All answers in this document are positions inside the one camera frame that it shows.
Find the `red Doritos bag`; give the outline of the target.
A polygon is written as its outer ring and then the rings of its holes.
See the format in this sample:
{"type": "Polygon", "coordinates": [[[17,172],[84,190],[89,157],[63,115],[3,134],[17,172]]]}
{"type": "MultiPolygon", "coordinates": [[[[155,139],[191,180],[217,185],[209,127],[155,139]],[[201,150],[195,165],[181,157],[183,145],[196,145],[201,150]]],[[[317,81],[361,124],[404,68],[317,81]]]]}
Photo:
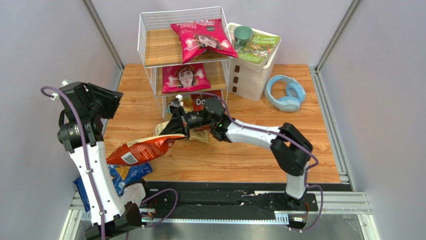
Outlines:
{"type": "MultiPolygon", "coordinates": [[[[221,90],[213,90],[213,91],[206,91],[198,94],[192,94],[190,96],[190,108],[187,111],[191,118],[199,118],[203,117],[202,113],[205,108],[205,102],[206,99],[216,99],[219,103],[222,104],[222,101],[219,99],[219,97],[222,97],[222,91],[221,90]]],[[[210,130],[210,124],[211,120],[205,120],[204,118],[201,120],[197,120],[195,123],[197,124],[197,127],[193,127],[191,131],[194,132],[202,132],[202,131],[209,131],[210,130]]]]}

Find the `tan kettle chips bag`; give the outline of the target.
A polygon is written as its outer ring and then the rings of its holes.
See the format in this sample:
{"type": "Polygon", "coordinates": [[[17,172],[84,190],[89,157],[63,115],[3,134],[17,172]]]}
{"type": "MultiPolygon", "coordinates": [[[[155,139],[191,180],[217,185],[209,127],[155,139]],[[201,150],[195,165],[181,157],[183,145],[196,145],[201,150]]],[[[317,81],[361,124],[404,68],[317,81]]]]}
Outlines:
{"type": "MultiPolygon", "coordinates": [[[[183,96],[183,108],[184,108],[185,112],[188,112],[188,110],[190,109],[190,102],[191,102],[190,96],[191,95],[183,96]]],[[[171,113],[169,107],[167,106],[167,107],[165,107],[165,120],[166,121],[156,125],[156,127],[153,130],[153,134],[155,136],[159,135],[159,133],[165,128],[166,124],[169,123],[171,117],[172,117],[172,113],[171,113]]],[[[209,142],[208,134],[209,134],[208,130],[204,130],[204,131],[201,131],[201,132],[194,132],[194,131],[190,130],[189,140],[208,143],[209,142]]]]}

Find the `cream orange chips bag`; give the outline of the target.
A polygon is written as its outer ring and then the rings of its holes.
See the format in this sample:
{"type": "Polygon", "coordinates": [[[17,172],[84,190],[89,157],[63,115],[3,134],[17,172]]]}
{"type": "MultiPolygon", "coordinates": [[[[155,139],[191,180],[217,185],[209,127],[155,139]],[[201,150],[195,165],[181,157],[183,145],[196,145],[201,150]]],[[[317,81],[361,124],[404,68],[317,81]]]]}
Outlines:
{"type": "Polygon", "coordinates": [[[184,138],[183,134],[167,134],[136,139],[118,147],[106,162],[117,166],[144,164],[165,155],[175,141],[184,138]]]}

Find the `pink Real chips bag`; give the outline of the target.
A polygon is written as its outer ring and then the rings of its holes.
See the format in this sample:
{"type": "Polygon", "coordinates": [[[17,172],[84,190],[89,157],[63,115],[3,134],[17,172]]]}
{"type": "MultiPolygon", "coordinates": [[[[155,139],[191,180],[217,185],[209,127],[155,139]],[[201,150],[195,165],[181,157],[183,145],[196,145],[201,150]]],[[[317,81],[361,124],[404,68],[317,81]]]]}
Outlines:
{"type": "Polygon", "coordinates": [[[184,64],[207,50],[234,58],[238,56],[224,31],[220,18],[174,23],[170,27],[181,42],[184,64]]]}
{"type": "Polygon", "coordinates": [[[210,89],[211,84],[202,63],[162,68],[162,93],[193,92],[210,89]]]}

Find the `blue Doritos bag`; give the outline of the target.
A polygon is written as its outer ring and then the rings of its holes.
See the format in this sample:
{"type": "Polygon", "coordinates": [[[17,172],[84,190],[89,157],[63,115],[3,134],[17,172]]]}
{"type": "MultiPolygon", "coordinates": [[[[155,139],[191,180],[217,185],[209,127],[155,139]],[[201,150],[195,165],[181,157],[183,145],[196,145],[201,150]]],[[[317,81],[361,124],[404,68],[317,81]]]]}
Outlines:
{"type": "MultiPolygon", "coordinates": [[[[124,194],[124,189],[132,184],[139,183],[144,176],[153,172],[153,168],[149,162],[134,166],[119,166],[108,164],[109,174],[115,191],[119,197],[124,194]]],[[[78,177],[73,183],[77,187],[86,212],[90,211],[90,202],[87,196],[84,183],[81,177],[78,177]]]]}

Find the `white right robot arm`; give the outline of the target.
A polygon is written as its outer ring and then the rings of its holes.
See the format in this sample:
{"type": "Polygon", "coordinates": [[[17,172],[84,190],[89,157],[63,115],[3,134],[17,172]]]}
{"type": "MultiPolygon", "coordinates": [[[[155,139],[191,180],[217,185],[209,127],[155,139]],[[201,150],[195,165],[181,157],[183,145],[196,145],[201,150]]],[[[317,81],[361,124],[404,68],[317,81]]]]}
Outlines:
{"type": "Polygon", "coordinates": [[[185,111],[183,100],[183,95],[178,94],[170,102],[171,118],[159,135],[181,134],[188,139],[192,129],[209,126],[211,135],[219,142],[267,149],[286,173],[284,199],[288,208],[297,210],[306,206],[306,173],[313,158],[313,146],[294,125],[286,122],[281,127],[265,127],[242,122],[231,117],[224,100],[212,93],[198,111],[185,111]]]}

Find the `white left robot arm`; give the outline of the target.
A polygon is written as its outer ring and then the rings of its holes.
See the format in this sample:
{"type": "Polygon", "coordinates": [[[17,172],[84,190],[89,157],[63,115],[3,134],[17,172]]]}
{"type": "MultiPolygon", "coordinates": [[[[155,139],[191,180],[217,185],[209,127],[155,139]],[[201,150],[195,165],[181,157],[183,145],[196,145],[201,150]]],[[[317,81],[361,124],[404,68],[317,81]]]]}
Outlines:
{"type": "Polygon", "coordinates": [[[64,80],[59,88],[64,109],[59,115],[58,141],[78,168],[89,201],[88,240],[107,240],[142,227],[139,205],[145,198],[141,181],[119,196],[106,161],[102,119],[112,119],[123,93],[64,80]]]}

